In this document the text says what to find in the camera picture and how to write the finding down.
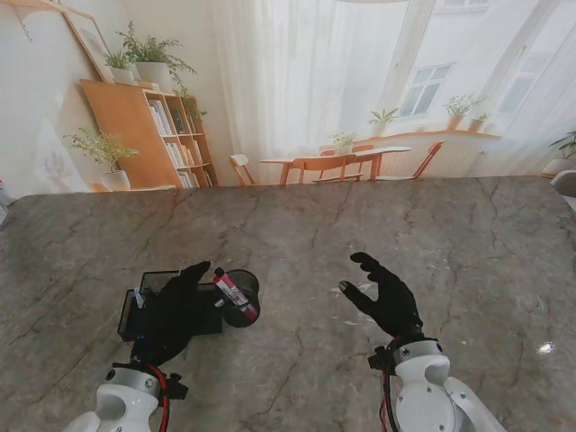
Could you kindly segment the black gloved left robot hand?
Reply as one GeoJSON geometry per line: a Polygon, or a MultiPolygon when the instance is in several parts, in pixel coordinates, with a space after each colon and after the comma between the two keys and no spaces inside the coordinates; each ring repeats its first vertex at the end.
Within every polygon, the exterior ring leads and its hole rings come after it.
{"type": "Polygon", "coordinates": [[[210,267],[209,261],[188,266],[148,302],[143,329],[130,353],[133,358],[161,366],[186,348],[199,309],[198,283],[210,267]]]}

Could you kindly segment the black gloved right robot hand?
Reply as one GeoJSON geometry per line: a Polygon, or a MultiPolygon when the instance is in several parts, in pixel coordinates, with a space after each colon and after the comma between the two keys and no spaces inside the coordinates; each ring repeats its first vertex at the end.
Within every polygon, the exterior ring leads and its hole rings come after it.
{"type": "Polygon", "coordinates": [[[355,252],[350,259],[377,283],[378,297],[370,299],[348,281],[339,283],[340,291],[389,336],[404,342],[424,337],[415,297],[410,288],[394,273],[365,252],[355,252]]]}

